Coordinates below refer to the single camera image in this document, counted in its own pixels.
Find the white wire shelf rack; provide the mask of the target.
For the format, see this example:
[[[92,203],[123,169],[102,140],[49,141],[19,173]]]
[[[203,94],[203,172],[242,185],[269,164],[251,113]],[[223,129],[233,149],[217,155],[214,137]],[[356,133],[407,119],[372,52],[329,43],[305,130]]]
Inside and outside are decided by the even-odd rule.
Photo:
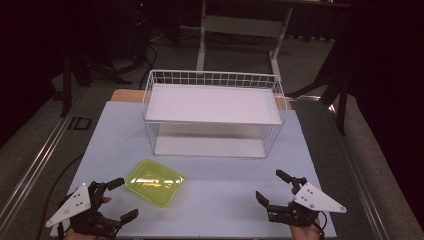
[[[156,155],[264,158],[289,110],[276,75],[153,70],[141,111]]]

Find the white desk frame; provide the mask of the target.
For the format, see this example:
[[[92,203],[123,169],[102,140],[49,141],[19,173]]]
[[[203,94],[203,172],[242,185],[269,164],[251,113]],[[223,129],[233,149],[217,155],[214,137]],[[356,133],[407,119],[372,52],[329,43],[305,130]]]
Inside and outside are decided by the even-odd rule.
[[[295,8],[327,8],[331,10],[349,9],[349,3],[336,3],[334,0],[260,0],[262,3],[280,4],[283,7],[283,19],[280,21],[216,16],[207,14],[207,2],[201,0],[200,45],[197,56],[196,70],[203,71],[206,55],[206,33],[225,33],[256,37],[268,37],[276,40],[273,50],[268,52],[271,71],[281,76],[278,64],[280,48],[286,36],[289,22]]]

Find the light blue table cover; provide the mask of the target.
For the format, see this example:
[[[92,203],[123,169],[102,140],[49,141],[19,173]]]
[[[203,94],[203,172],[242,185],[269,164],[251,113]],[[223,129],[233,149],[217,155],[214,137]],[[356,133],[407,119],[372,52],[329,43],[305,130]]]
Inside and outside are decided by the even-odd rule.
[[[119,232],[122,238],[274,238],[290,235],[287,226],[271,223],[256,200],[262,193],[275,205],[293,198],[291,187],[276,176],[319,183],[295,111],[286,120],[268,156],[259,159],[160,156],[152,153],[137,103],[106,103],[71,186],[126,178],[151,159],[185,178],[172,202],[160,208],[121,186],[109,192],[100,211],[108,218],[137,209],[139,215]]]

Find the black stand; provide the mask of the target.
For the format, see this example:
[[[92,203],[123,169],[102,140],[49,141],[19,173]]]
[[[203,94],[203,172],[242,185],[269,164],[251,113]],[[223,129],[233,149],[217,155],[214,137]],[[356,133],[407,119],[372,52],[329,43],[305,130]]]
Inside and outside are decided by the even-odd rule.
[[[129,84],[129,81],[120,78],[111,70],[95,62],[87,55],[65,52],[63,56],[62,90],[55,95],[55,97],[62,102],[61,117],[65,117],[72,107],[72,77],[80,81],[83,86],[89,86],[91,84],[91,77],[88,72],[89,67],[92,67],[95,71],[115,83],[124,85]]]
[[[326,89],[319,98],[319,102],[322,105],[330,106],[336,99],[339,99],[336,126],[340,134],[345,136],[344,121],[349,81],[350,75],[348,63],[330,63],[329,61],[325,61],[315,80],[311,84],[287,94],[287,97],[299,98],[314,89],[326,85]]]

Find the person's right hand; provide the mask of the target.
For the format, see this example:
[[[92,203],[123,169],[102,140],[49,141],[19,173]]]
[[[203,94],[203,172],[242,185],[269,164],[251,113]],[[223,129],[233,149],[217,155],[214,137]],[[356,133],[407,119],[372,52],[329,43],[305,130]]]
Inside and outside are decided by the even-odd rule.
[[[292,240],[320,240],[321,232],[314,225],[297,227],[290,225]]]

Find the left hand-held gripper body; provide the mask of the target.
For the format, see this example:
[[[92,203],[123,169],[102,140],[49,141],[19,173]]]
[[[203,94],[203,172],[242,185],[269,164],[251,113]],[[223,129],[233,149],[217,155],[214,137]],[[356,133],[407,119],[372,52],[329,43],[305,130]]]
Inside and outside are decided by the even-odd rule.
[[[90,185],[83,183],[64,199],[59,209],[46,221],[45,226],[50,228],[68,220],[76,233],[115,238],[121,228],[121,222],[108,219],[98,211],[103,204],[104,192],[108,190],[107,183],[95,181]]]

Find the black floor socket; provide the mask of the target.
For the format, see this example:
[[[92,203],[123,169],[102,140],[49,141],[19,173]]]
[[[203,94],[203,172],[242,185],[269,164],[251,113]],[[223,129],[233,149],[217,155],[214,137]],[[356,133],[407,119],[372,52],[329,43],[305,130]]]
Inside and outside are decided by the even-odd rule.
[[[85,131],[89,130],[92,124],[91,118],[73,117],[68,124],[68,130]]]

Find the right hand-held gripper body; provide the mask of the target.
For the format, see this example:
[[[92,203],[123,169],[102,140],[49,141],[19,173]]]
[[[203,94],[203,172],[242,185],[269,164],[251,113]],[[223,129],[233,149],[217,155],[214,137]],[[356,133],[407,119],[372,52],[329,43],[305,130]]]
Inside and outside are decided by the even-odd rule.
[[[347,208],[312,185],[306,178],[292,177],[293,200],[286,206],[272,205],[266,208],[270,222],[297,227],[314,225],[321,212],[346,213]]]

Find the wooden table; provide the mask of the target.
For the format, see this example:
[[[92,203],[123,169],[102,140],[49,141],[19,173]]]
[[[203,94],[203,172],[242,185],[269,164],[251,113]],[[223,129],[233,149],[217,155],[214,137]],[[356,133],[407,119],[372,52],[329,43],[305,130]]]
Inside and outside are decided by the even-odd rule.
[[[113,92],[111,101],[117,102],[141,102],[144,97],[144,90],[136,89],[117,89]],[[274,96],[274,100],[279,110],[291,110],[292,106],[290,101],[283,97],[281,94]]]

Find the metal floor rail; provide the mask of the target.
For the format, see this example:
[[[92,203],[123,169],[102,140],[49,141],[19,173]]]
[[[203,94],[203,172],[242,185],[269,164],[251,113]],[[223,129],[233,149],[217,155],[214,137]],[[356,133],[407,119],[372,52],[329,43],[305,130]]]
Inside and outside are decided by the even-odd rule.
[[[13,222],[86,92],[83,87],[74,93],[63,117],[61,103],[49,101],[0,149],[0,235]]]
[[[329,112],[329,117],[331,123],[333,124],[333,129],[335,131],[336,137],[341,143],[344,154],[346,155],[345,165],[348,168],[350,179],[354,185],[361,206],[366,215],[367,222],[370,225],[370,228],[373,232],[375,240],[389,240],[387,230],[382,222],[378,209],[376,208],[376,203],[371,196],[369,187],[365,181],[365,178],[362,175],[359,165],[356,162],[354,153],[349,145],[348,139],[341,134],[339,127],[335,123],[337,120],[337,111],[333,105],[325,107],[325,110]]]

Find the yellow-green plastic tray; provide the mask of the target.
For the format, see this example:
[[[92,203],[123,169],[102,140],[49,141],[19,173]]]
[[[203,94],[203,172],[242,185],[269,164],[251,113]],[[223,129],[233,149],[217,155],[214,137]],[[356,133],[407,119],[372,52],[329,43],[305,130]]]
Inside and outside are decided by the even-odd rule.
[[[166,208],[185,177],[153,160],[145,159],[129,174],[126,187],[157,207]]]

